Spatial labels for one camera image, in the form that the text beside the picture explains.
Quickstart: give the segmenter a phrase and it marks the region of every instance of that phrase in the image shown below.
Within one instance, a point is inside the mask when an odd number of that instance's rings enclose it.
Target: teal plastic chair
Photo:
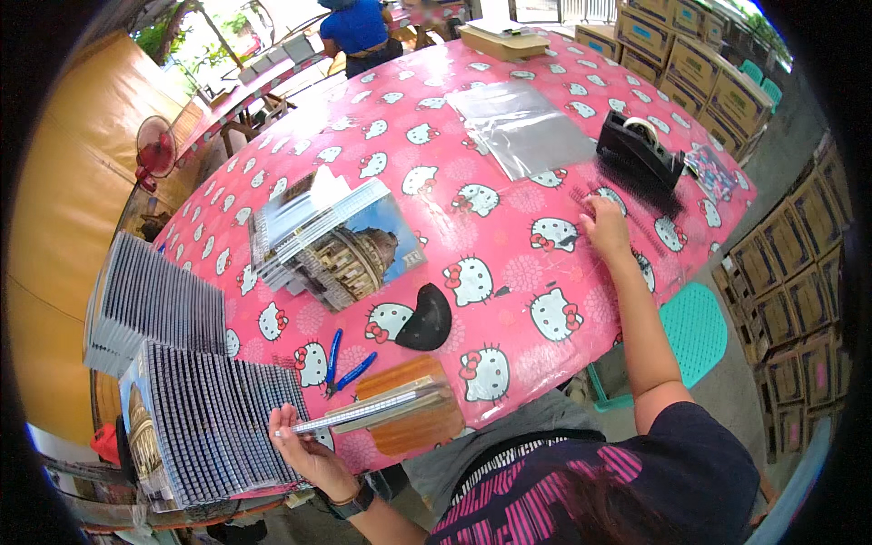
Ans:
[[[757,85],[760,85],[760,82],[763,81],[763,71],[747,58],[742,61],[739,72],[747,74]]]
[[[678,360],[681,381],[690,389],[718,364],[726,351],[726,322],[718,299],[706,286],[688,283],[660,307],[660,320]],[[596,390],[594,407],[597,411],[633,406],[633,396],[629,393],[609,399],[594,364],[588,365],[587,370]]]
[[[760,89],[762,89],[763,92],[769,95],[769,98],[772,99],[772,113],[775,114],[775,108],[778,106],[778,103],[781,102],[781,89],[779,89],[778,86],[769,78],[763,80]]]

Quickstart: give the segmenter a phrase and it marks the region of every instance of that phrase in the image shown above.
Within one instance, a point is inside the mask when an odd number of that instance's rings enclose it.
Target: blue wire cutters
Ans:
[[[377,352],[373,352],[357,367],[348,372],[344,377],[336,382],[336,358],[339,354],[339,340],[342,338],[342,330],[337,330],[333,336],[333,344],[330,346],[330,358],[327,360],[327,390],[324,391],[324,396],[327,399],[332,398],[336,392],[341,392],[343,388],[349,385],[355,378],[364,374],[364,371],[369,369],[372,362],[375,361]]]

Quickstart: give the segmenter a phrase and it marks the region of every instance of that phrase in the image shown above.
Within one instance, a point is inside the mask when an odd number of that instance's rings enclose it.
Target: hand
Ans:
[[[314,437],[300,438],[290,430],[297,423],[296,408],[290,403],[269,414],[269,440],[293,467],[334,502],[347,501],[358,494],[360,485],[345,462]]]
[[[626,257],[632,257],[630,233],[621,207],[600,196],[587,197],[584,202],[593,207],[596,221],[589,215],[580,214],[582,228],[606,265],[612,268]]]

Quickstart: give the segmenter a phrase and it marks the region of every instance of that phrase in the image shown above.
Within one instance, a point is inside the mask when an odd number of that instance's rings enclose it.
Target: wristwatch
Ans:
[[[337,505],[331,502],[330,507],[343,519],[348,519],[355,514],[363,513],[366,509],[369,509],[372,501],[375,500],[375,497],[375,492],[372,490],[369,483],[364,480],[360,485],[358,495],[354,496],[351,501],[343,503],[342,505]]]

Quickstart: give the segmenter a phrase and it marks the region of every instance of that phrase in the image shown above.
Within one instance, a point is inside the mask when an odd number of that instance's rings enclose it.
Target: clear plastic bag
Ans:
[[[526,81],[446,95],[471,138],[490,150],[511,180],[590,159],[596,145]]]

